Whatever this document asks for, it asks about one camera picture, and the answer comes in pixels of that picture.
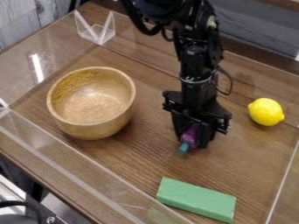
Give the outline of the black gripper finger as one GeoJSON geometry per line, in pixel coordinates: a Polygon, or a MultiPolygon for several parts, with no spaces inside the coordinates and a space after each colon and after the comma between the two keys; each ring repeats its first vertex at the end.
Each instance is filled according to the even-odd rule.
{"type": "Polygon", "coordinates": [[[199,140],[199,148],[204,149],[209,143],[209,141],[215,137],[215,129],[213,126],[208,123],[203,123],[200,125],[200,134],[199,134],[200,140],[199,140]]]}
{"type": "Polygon", "coordinates": [[[191,120],[185,116],[172,113],[172,126],[177,137],[180,137],[183,132],[189,128],[191,123],[191,120]]]}

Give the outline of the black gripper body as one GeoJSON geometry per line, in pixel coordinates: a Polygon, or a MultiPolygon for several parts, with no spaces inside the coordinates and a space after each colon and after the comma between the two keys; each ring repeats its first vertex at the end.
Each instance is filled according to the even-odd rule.
{"type": "Polygon", "coordinates": [[[181,80],[181,90],[163,92],[163,109],[171,113],[180,114],[197,123],[208,123],[213,126],[215,133],[227,134],[229,131],[229,120],[232,114],[217,102],[217,90],[215,81],[189,82],[181,80]]]}

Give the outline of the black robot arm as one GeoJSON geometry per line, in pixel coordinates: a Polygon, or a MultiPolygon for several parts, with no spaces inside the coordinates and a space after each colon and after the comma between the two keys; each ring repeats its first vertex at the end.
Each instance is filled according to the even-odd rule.
{"type": "Polygon", "coordinates": [[[180,61],[181,89],[163,92],[180,141],[179,152],[204,149],[216,133],[225,134],[231,113],[217,103],[223,46],[219,20],[208,0],[120,0],[136,29],[161,34],[180,61]]]}

